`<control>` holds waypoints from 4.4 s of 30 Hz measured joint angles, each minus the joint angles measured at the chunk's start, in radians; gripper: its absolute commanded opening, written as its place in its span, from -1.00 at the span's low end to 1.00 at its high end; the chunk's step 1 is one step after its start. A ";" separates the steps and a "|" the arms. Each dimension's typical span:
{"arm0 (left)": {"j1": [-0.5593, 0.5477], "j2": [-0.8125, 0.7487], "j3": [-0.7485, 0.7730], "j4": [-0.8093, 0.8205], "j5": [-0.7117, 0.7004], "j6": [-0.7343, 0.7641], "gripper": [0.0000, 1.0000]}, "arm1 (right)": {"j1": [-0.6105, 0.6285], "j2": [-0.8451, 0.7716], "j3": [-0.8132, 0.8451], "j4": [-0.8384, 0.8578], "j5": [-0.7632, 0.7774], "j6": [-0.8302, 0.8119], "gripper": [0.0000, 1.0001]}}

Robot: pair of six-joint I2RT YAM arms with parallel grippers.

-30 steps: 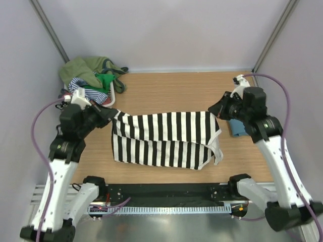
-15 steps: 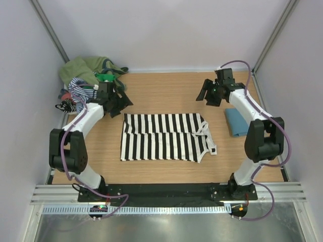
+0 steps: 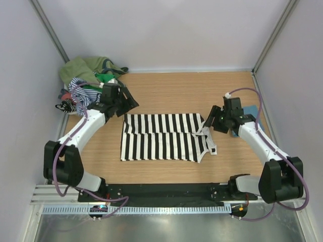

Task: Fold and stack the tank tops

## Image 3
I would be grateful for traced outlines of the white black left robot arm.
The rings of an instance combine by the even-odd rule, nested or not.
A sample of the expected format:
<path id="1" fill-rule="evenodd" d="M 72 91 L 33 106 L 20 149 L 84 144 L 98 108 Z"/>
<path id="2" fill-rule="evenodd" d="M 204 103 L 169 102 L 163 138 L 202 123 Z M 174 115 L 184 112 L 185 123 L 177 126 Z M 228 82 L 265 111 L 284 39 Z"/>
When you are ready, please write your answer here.
<path id="1" fill-rule="evenodd" d="M 103 83 L 100 88 L 99 101 L 83 108 L 83 117 L 70 132 L 44 147 L 43 176 L 53 182 L 62 197 L 67 192 L 60 190 L 60 184 L 87 193 L 97 202 L 107 200 L 105 179 L 85 171 L 81 151 L 114 115 L 120 117 L 139 104 L 123 83 Z"/>

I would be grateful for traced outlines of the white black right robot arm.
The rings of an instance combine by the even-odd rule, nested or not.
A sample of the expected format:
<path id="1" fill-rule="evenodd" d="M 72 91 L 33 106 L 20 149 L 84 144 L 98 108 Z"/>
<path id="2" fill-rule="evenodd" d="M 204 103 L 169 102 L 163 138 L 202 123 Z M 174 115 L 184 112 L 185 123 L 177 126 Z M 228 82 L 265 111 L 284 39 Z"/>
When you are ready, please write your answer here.
<path id="1" fill-rule="evenodd" d="M 260 128 L 258 119 L 244 113 L 240 98 L 224 97 L 223 101 L 222 107 L 212 107 L 204 126 L 225 134 L 233 131 L 251 147 L 263 165 L 261 176 L 232 176 L 227 187 L 229 197 L 238 200 L 250 193 L 271 204 L 307 195 L 300 158 L 279 149 Z"/>

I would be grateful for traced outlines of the black white striped tank top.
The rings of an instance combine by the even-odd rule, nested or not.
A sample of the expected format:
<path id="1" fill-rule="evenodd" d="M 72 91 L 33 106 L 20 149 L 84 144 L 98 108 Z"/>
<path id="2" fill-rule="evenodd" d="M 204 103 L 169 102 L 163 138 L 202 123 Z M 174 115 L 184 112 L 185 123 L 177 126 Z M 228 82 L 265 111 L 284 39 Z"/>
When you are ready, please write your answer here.
<path id="1" fill-rule="evenodd" d="M 126 114 L 121 161 L 184 160 L 200 163 L 217 155 L 210 130 L 198 113 Z"/>

